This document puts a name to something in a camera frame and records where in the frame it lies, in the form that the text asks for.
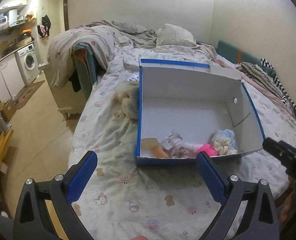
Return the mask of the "person's right hand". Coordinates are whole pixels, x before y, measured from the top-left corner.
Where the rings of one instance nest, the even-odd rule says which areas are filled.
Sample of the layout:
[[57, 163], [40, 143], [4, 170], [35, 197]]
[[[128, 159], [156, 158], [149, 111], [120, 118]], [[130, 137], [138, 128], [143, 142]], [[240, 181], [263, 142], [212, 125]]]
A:
[[284, 202], [284, 206], [281, 210], [281, 213], [278, 219], [279, 226], [284, 226], [286, 224], [286, 221], [289, 217], [289, 213], [292, 207], [292, 202], [296, 199], [296, 195], [294, 195], [294, 193], [295, 191], [292, 191], [292, 193], [288, 195], [288, 197]]

